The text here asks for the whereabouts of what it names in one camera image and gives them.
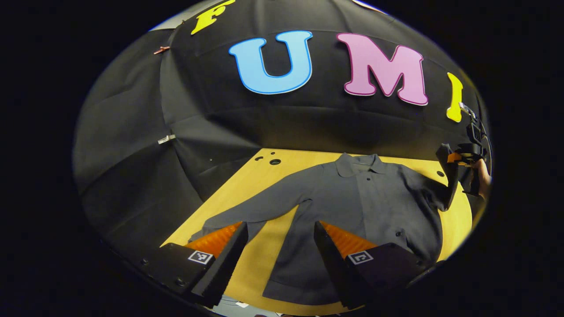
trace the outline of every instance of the human hand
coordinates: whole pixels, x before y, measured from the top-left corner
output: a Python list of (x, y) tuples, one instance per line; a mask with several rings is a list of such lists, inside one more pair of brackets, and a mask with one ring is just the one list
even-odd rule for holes
[(475, 162), (472, 166), (472, 173), (476, 173), (476, 171), (478, 171), (478, 179), (480, 181), (478, 194), (484, 199), (488, 199), (490, 196), (490, 184), (492, 182), (492, 178), (488, 174), (486, 162), (484, 162), (482, 158), (480, 158), (480, 160)]

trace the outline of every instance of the orange soft gripper pad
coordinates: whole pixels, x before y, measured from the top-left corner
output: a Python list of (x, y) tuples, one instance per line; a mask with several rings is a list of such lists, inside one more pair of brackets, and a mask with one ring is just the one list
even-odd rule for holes
[(356, 236), (348, 231), (345, 231), (339, 227), (332, 226), (331, 224), (323, 221), (319, 222), (323, 225), (325, 231), (333, 240), (333, 243), (335, 243), (335, 246), (341, 253), (343, 259), (346, 258), (349, 254), (377, 247), (376, 244), (359, 236)]
[(215, 258), (218, 258), (223, 248), (227, 245), (227, 242), (229, 242), (229, 239), (233, 236), (235, 230), (237, 230), (242, 223), (243, 222), (240, 221), (223, 229), (219, 229), (218, 231), (214, 231), (198, 240), (188, 243), (185, 247), (211, 253)]
[(462, 156), (456, 152), (450, 153), (447, 157), (447, 163), (454, 163), (455, 161), (462, 160)]

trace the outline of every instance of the yellow letter f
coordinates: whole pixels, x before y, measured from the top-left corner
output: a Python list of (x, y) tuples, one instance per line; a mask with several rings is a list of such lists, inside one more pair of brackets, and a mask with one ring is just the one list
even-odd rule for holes
[(194, 35), (196, 32), (200, 31), (201, 29), (212, 25), (217, 20), (217, 19), (214, 19), (213, 16), (214, 15), (218, 16), (218, 15), (222, 14), (225, 11), (225, 6), (230, 5), (234, 2), (235, 2), (235, 0), (229, 0), (229, 1), (223, 2), (219, 6), (215, 6), (211, 9), (205, 11), (204, 13), (200, 14), (197, 17), (198, 23), (196, 23), (196, 28), (192, 31), (191, 34)]

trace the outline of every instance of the shirt placket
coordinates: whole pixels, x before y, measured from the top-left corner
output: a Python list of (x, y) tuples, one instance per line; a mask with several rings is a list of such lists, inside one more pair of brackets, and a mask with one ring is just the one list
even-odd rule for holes
[(360, 200), (362, 202), (364, 237), (369, 240), (374, 238), (374, 232), (373, 230), (371, 231), (371, 228), (374, 228), (373, 224), (376, 221), (375, 175), (376, 173), (371, 171), (364, 171), (356, 175)]

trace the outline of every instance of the copper clip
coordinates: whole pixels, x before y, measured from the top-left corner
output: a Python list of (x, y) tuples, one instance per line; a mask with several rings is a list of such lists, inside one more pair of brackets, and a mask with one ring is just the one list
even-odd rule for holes
[(164, 52), (164, 51), (166, 51), (166, 50), (168, 50), (168, 49), (170, 49), (170, 46), (164, 46), (164, 47), (161, 46), (161, 49), (158, 50), (158, 51), (156, 51), (156, 52), (154, 52), (153, 54), (154, 54), (154, 55), (157, 55), (157, 54), (162, 53), (162, 52)]

